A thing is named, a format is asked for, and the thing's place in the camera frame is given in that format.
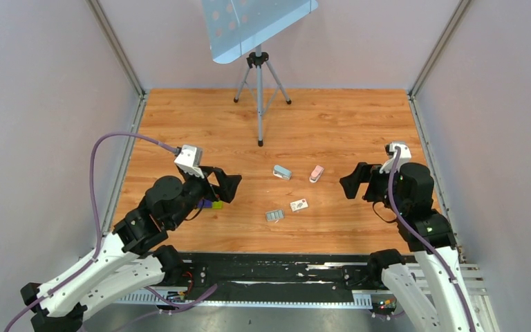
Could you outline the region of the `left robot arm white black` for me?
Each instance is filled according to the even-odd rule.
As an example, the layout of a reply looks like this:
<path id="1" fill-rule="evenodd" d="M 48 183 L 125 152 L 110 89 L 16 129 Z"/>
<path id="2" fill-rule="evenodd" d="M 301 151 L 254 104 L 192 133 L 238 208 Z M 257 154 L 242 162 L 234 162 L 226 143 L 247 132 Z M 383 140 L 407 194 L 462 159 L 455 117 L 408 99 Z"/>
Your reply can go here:
<path id="1" fill-rule="evenodd" d="M 179 284 L 184 263 L 163 243 L 168 233 L 190 220 L 203 200 L 231 203 L 241 181 L 218 167 L 156 180 L 92 253 L 49 282 L 21 289 L 34 331 L 78 331 L 100 309 L 133 291 L 160 282 Z"/>

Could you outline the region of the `pink staple remover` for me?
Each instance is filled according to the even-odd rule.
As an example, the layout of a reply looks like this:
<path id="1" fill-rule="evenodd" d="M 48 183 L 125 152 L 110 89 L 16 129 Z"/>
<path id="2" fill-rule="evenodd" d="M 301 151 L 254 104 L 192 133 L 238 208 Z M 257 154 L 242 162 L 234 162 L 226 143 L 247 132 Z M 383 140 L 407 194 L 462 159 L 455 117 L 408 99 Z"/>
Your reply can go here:
<path id="1" fill-rule="evenodd" d="M 312 172 L 310 173 L 309 181 L 311 183 L 316 183 L 320 179 L 323 173 L 324 173 L 324 168 L 321 165 L 315 166 Z"/>

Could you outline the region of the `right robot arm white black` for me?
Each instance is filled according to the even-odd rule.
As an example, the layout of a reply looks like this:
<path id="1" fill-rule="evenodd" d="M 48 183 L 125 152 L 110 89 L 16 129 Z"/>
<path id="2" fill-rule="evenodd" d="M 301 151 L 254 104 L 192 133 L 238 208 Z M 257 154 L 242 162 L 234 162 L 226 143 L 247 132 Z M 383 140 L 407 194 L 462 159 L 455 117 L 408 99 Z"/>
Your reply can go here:
<path id="1" fill-rule="evenodd" d="M 434 209 L 434 179 L 427 166 L 405 163 L 382 173 L 379 165 L 358 163 L 339 180 L 346 198 L 354 199 L 362 183 L 362 200 L 383 204 L 427 280 L 426 296 L 396 249 L 373 252 L 367 279 L 375 288 L 388 288 L 417 331 L 482 331 L 463 280 L 457 243 L 450 222 Z"/>

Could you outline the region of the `white staple box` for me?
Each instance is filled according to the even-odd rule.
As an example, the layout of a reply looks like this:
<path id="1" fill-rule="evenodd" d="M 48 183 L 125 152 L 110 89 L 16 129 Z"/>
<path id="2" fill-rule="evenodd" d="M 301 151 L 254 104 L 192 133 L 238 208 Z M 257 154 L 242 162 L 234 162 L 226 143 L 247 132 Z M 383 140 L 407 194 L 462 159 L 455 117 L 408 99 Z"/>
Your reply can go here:
<path id="1" fill-rule="evenodd" d="M 306 199 L 299 199 L 290 203 L 290 209 L 292 212 L 298 212 L 308 208 L 308 202 Z"/>

